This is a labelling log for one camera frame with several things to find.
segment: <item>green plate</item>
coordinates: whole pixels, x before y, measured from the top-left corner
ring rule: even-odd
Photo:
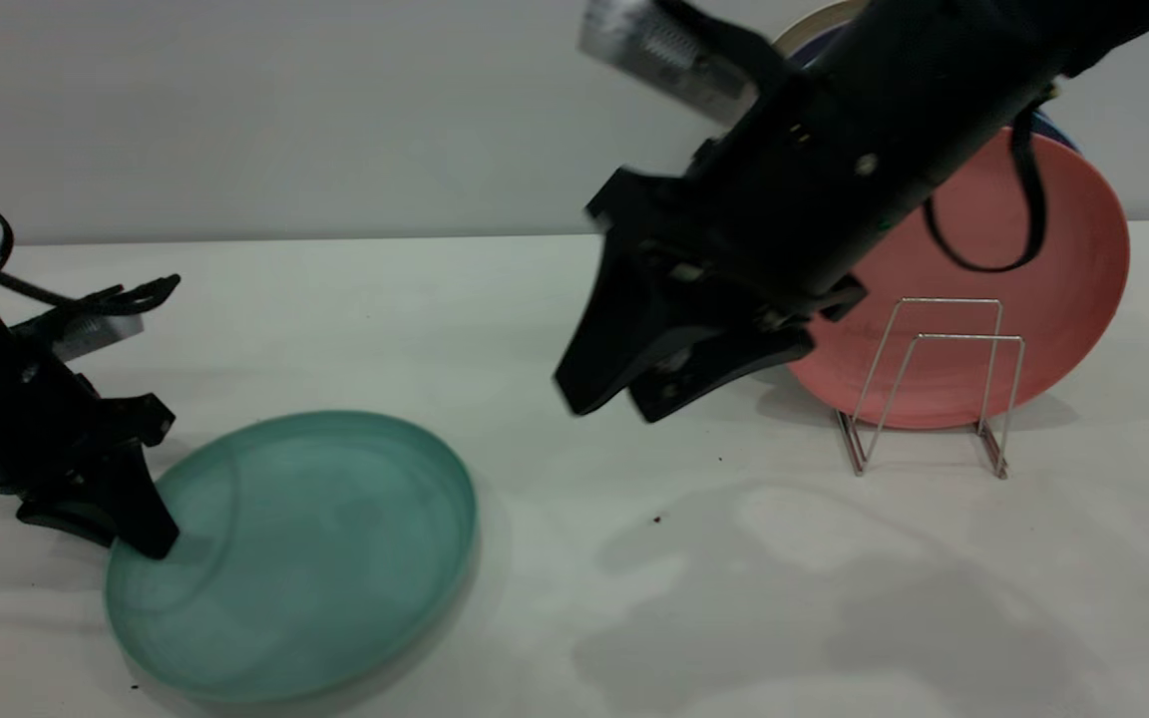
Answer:
[[[296,698],[377,667],[447,608],[476,532],[455,453],[379,414],[262,422],[156,486],[177,545],[151,561],[115,542],[105,608],[136,663],[196,698]]]

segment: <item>dish rack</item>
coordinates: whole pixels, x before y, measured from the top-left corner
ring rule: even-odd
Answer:
[[[885,406],[880,409],[880,422],[877,422],[876,431],[872,433],[871,441],[865,446],[863,445],[863,437],[858,434],[858,415],[862,412],[863,403],[866,401],[866,392],[872,387],[872,380],[876,377],[876,368],[880,364],[880,356],[885,354],[885,343],[888,341],[889,331],[893,330],[894,323],[897,322],[899,310],[905,304],[994,306],[995,327],[993,333],[989,333],[989,335],[972,335],[971,333],[917,333],[916,337],[911,339],[911,343],[907,347],[907,353],[903,355],[903,363],[900,365],[897,377],[894,379],[894,386],[889,387],[888,399],[885,400]],[[1004,304],[998,299],[903,296],[903,299],[900,299],[897,303],[894,304],[894,310],[893,312],[889,312],[889,319],[885,324],[885,333],[880,337],[880,345],[876,347],[876,356],[872,358],[871,368],[866,371],[866,381],[863,383],[863,391],[862,394],[858,394],[858,403],[854,406],[854,412],[847,414],[842,412],[840,409],[835,409],[835,422],[838,422],[840,432],[842,432],[845,438],[845,447],[849,450],[849,458],[854,464],[854,476],[862,477],[863,472],[866,472],[866,468],[872,463],[872,456],[876,453],[877,441],[880,440],[881,433],[885,433],[885,419],[888,418],[889,408],[894,404],[899,386],[903,383],[903,375],[907,375],[907,366],[911,363],[911,356],[916,354],[916,347],[920,345],[920,342],[989,341],[990,360],[987,363],[987,381],[984,386],[984,395],[981,395],[981,408],[978,412],[978,419],[974,424],[971,424],[971,426],[974,429],[977,435],[981,438],[981,443],[986,447],[987,456],[990,460],[990,469],[993,469],[995,478],[1007,479],[1009,477],[1009,461],[1004,457],[1004,450],[1009,446],[1009,418],[1012,417],[1013,404],[1017,401],[1017,384],[1021,380],[1023,376],[1023,360],[1025,360],[1026,356],[1026,341],[1021,337],[1002,335],[1002,333],[1000,333],[1000,327],[1002,326],[1003,319]],[[1013,364],[1013,387],[1009,391],[1009,409],[1004,412],[1002,431],[1000,432],[1000,441],[996,441],[995,431],[993,431],[990,422],[987,419],[987,401],[990,397],[990,380],[993,380],[995,371],[995,352],[997,352],[1002,342],[1017,345],[1017,362]]]

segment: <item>table surface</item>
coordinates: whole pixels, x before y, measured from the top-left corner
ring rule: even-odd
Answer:
[[[571,418],[550,376],[595,237],[20,248],[10,271],[70,295],[184,275],[145,335],[74,363],[178,415],[155,473],[279,414],[395,414],[469,464],[481,549],[377,677],[207,705],[118,651],[106,551],[0,496],[0,715],[1149,715],[1149,223],[1131,227],[1120,312],[1013,417],[1009,481],[963,432],[886,437],[854,477],[785,369],[655,426],[623,396]]]

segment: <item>black cable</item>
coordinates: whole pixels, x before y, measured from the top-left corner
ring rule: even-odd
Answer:
[[[3,227],[3,239],[0,240],[0,286],[29,299],[41,301],[44,304],[59,306],[59,308],[76,314],[125,317],[125,315],[149,312],[149,310],[159,308],[171,296],[175,287],[179,284],[179,275],[171,275],[170,277],[156,278],[156,280],[142,284],[132,291],[122,291],[122,287],[116,287],[116,294],[101,291],[86,299],[68,299],[68,296],[43,289],[41,286],[32,285],[22,278],[3,272],[3,265],[11,257],[11,249],[15,246],[15,232],[11,231],[11,224],[1,214],[0,227]]]
[[[1040,105],[1043,105],[1044,100],[1048,100],[1048,96],[1049,94],[1046,94],[1035,102],[1027,105],[1026,109],[1023,109],[1017,115],[1017,118],[1013,119],[1012,136],[1009,137],[1009,154],[1013,157],[1013,168],[1017,169],[1017,178],[1023,183],[1023,195],[1026,198],[1026,210],[1027,215],[1030,215],[1026,229],[1026,248],[1023,250],[1021,257],[1018,257],[1012,264],[1003,265],[1003,268],[984,268],[984,265],[965,260],[942,237],[942,231],[939,227],[939,217],[934,213],[934,196],[931,194],[930,199],[925,200],[925,223],[928,224],[930,237],[948,255],[948,258],[961,265],[961,268],[969,269],[971,272],[988,275],[1011,272],[1013,269],[1025,268],[1032,260],[1039,257],[1041,249],[1044,249],[1044,233],[1048,227],[1048,204],[1044,196],[1044,184],[1040,182],[1040,167],[1035,163],[1035,152],[1032,149],[1032,125],[1035,119],[1036,109],[1040,109]]]

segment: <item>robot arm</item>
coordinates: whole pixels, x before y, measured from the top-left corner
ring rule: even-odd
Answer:
[[[587,204],[606,241],[556,369],[571,411],[626,388],[655,422],[802,358],[813,315],[839,322],[863,299],[849,271],[889,229],[1013,117],[1023,171],[1021,119],[1055,78],[1146,31],[1149,0],[874,0],[801,68],[680,0],[593,0],[589,54],[740,118],[683,177],[620,169]],[[1043,239],[1025,172],[1033,227],[1012,265]]]

